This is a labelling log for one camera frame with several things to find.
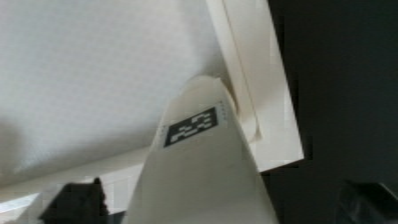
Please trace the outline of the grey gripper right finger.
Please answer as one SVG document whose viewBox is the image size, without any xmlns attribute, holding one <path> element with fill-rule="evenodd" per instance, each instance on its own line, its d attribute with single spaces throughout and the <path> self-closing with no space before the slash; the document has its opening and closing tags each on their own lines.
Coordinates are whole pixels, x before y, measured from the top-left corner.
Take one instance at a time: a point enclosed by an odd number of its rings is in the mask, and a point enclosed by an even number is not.
<svg viewBox="0 0 398 224">
<path fill-rule="evenodd" d="M 344 182 L 334 224 L 398 224 L 398 182 Z"/>
</svg>

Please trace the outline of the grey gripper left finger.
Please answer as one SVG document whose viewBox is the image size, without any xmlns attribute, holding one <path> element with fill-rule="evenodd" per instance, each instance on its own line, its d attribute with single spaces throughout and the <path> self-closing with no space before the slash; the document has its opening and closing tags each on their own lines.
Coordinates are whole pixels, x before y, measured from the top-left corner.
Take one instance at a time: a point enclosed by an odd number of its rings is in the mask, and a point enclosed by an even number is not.
<svg viewBox="0 0 398 224">
<path fill-rule="evenodd" d="M 104 198 L 99 178 L 88 183 L 67 183 L 44 208 L 30 207 L 16 224 L 106 224 Z"/>
</svg>

